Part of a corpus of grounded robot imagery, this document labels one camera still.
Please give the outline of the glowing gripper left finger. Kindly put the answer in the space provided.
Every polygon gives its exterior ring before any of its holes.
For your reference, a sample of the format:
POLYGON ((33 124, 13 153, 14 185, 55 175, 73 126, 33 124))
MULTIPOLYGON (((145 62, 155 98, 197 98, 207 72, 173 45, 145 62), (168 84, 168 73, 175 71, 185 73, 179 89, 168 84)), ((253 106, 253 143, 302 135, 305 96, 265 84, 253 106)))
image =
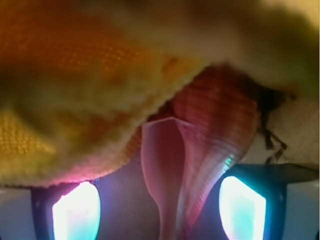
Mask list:
POLYGON ((32 216, 38 240, 95 240, 101 198, 95 181, 32 187, 32 216))

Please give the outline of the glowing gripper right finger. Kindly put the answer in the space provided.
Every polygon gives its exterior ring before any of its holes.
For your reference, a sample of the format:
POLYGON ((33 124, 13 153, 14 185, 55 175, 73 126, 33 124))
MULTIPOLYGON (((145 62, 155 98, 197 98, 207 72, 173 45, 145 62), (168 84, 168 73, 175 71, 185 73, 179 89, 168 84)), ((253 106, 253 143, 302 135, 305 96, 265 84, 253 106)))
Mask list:
POLYGON ((217 189, 219 219, 229 240, 320 238, 317 164, 236 164, 217 189))

